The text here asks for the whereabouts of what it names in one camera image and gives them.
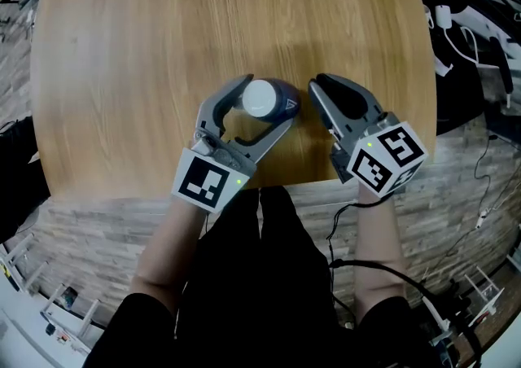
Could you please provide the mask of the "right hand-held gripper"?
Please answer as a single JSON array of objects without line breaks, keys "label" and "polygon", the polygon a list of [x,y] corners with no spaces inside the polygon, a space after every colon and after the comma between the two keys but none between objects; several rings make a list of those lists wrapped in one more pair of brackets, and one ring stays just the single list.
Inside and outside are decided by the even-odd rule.
[{"label": "right hand-held gripper", "polygon": [[356,82],[319,73],[309,82],[308,93],[336,139],[331,162],[341,182],[355,178],[383,198],[406,184],[428,157],[409,123],[383,113],[373,94]]}]

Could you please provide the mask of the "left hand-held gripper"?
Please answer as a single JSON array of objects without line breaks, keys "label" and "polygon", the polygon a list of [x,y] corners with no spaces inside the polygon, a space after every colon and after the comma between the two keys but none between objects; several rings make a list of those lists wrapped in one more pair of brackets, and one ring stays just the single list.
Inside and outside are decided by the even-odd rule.
[{"label": "left hand-held gripper", "polygon": [[227,82],[199,107],[193,145],[182,150],[172,194],[208,212],[220,212],[249,182],[258,163],[293,125],[273,123],[246,141],[224,142],[224,118],[253,80],[247,74]]}]

